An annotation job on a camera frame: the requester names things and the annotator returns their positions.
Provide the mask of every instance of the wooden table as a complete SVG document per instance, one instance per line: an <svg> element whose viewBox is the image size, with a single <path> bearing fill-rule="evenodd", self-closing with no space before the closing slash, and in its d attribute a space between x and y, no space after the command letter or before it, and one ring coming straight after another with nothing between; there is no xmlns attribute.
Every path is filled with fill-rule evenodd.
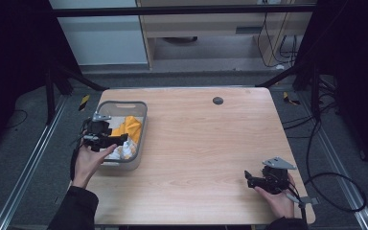
<svg viewBox="0 0 368 230"><path fill-rule="evenodd" d="M215 97L223 104L213 103ZM103 92L101 102L143 101L148 127L134 171L101 167L88 190L100 204L98 224L265 224L269 206L249 189L243 171L261 177L262 162L295 165L265 88L141 88ZM305 196L298 171L290 171ZM314 222L311 206L308 222Z"/></svg>

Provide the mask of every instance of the small yellow object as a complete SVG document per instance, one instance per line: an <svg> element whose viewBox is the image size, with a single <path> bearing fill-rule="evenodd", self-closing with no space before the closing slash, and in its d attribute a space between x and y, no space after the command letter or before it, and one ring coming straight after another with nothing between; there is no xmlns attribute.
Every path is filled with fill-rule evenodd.
<svg viewBox="0 0 368 230"><path fill-rule="evenodd" d="M119 127L112 129L112 133L110 134L110 136L120 136L122 134L127 133L130 139L134 143L138 144L141 129L142 129L141 122L139 122L133 116L127 116L125 117L125 121Z"/></svg>

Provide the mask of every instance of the white cabinet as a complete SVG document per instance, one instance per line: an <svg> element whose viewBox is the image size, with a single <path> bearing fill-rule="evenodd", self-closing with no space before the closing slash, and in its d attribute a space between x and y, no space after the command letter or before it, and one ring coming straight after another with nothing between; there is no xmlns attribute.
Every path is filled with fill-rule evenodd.
<svg viewBox="0 0 368 230"><path fill-rule="evenodd" d="M50 0L53 9L136 7L134 0ZM79 65L147 64L138 16L58 19Z"/></svg>

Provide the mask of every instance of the floor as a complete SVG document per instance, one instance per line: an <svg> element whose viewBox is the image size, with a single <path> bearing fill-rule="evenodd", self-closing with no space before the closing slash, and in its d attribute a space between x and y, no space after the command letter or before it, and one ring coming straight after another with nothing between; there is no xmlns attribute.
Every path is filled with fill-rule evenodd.
<svg viewBox="0 0 368 230"><path fill-rule="evenodd" d="M283 51L291 49L292 39L287 38ZM194 87L241 85L253 86L271 79L292 62L281 57L283 63L266 67L251 36L199 37L158 39L151 70L125 67L115 73L86 73L86 77L110 87ZM324 81L333 83L330 76ZM321 203L314 206L317 220L310 229L368 229L368 162L362 161L355 139L343 118L337 115L338 107L324 109L321 128L315 131L310 150L310 135L314 122L310 117L310 91L294 92L293 76L281 80L270 88L273 101L284 127L307 120L296 128L286 128L286 135L303 179L308 179L307 157L310 157L311 174L337 172L352 178L367 197L366 209L358 212L341 211L322 198L312 185L309 195ZM85 85L72 81L75 91L71 97L57 95L57 104L63 104L56 126L45 126L46 111L44 88L23 95L17 101L9 128L0 140L0 214L6 215L9 229L45 229L64 196L68 184L68 164L80 123L90 116L101 96ZM90 103L83 112L76 112L81 98L90 94ZM324 96L321 107L332 104L332 97ZM50 140L39 142L41 136ZM25 167L30 176L24 176ZM25 186L16 184L20 177L27 178ZM358 207L361 198L352 184L343 179L321 177L315 180L319 191L344 208ZM5 209L13 204L12 209ZM115 226L103 226L116 229Z"/></svg>

